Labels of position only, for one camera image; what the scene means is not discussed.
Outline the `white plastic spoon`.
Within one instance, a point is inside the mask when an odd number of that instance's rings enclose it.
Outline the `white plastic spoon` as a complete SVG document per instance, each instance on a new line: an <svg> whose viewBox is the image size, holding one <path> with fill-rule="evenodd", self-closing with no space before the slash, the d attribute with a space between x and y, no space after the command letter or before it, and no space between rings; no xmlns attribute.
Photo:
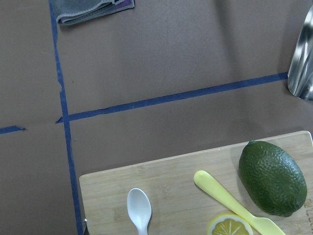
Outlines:
<svg viewBox="0 0 313 235"><path fill-rule="evenodd" d="M127 211L130 220L137 228L139 235L148 234L148 225L152 216L152 207L146 193L139 189L133 188L127 196Z"/></svg>

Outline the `grey folded cloth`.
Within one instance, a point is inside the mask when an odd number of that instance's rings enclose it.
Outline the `grey folded cloth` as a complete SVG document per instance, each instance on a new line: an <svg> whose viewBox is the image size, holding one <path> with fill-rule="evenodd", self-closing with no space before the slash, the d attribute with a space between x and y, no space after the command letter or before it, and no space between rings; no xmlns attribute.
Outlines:
<svg viewBox="0 0 313 235"><path fill-rule="evenodd" d="M52 0L56 22L74 25L135 8L134 0Z"/></svg>

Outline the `lemon slice upper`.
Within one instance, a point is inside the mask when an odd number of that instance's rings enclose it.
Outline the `lemon slice upper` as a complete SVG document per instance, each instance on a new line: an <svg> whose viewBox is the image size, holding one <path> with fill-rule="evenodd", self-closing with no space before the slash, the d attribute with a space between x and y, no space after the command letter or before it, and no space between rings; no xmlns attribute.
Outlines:
<svg viewBox="0 0 313 235"><path fill-rule="evenodd" d="M224 213L214 217L208 227L207 235L253 235L251 226L240 216Z"/></svg>

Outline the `metal scoop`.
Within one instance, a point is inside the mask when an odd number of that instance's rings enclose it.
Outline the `metal scoop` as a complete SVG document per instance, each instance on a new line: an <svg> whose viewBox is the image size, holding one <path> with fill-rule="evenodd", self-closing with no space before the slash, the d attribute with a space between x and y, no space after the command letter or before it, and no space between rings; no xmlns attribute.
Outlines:
<svg viewBox="0 0 313 235"><path fill-rule="evenodd" d="M288 71L288 90L295 97L313 99L313 9L302 25Z"/></svg>

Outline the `yellow plastic knife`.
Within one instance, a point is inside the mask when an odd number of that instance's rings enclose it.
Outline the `yellow plastic knife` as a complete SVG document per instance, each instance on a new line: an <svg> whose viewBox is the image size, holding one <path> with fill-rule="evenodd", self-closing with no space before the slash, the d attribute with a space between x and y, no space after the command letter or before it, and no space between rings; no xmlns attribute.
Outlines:
<svg viewBox="0 0 313 235"><path fill-rule="evenodd" d="M235 199L213 176L204 170L194 174L194 183L205 193L223 204L232 212L244 219L250 226L262 235L283 235L284 232L272 220L257 217L250 213Z"/></svg>

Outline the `green avocado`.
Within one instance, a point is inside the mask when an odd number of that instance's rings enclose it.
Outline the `green avocado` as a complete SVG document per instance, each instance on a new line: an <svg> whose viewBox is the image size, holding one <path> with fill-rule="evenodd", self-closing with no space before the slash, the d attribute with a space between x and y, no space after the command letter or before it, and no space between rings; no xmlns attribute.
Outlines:
<svg viewBox="0 0 313 235"><path fill-rule="evenodd" d="M262 211L289 217L307 197L307 184L295 160L266 141L250 141L239 159L239 176L250 198Z"/></svg>

